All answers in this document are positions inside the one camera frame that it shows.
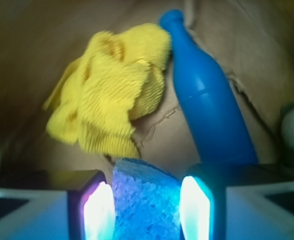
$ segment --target led light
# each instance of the led light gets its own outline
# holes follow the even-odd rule
[[[186,176],[182,181],[179,210],[186,240],[209,239],[211,196],[208,193],[208,187],[198,178]]]
[[[83,209],[86,240],[111,240],[116,214],[110,185],[101,182]]]

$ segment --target glowing light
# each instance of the glowing light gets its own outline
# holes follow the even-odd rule
[[[199,186],[200,179],[187,176],[180,191],[180,220],[186,240],[208,240],[210,234],[210,200]]]
[[[111,240],[116,222],[110,185],[101,182],[83,209],[86,240]]]

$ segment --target white light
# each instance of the white light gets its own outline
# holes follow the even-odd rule
[[[86,240],[111,240],[116,222],[115,204],[110,185],[101,182],[84,205]]]
[[[185,239],[208,240],[210,200],[191,176],[182,181],[179,210]]]

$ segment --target sponge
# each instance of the sponge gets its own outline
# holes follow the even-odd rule
[[[179,239],[180,182],[142,160],[121,159],[113,170],[113,239]]]

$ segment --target yellow sponge cloth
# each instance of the yellow sponge cloth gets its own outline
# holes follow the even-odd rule
[[[168,33],[151,23],[95,34],[44,104],[53,110],[48,134],[89,153],[138,158],[130,120],[156,110],[170,46]]]

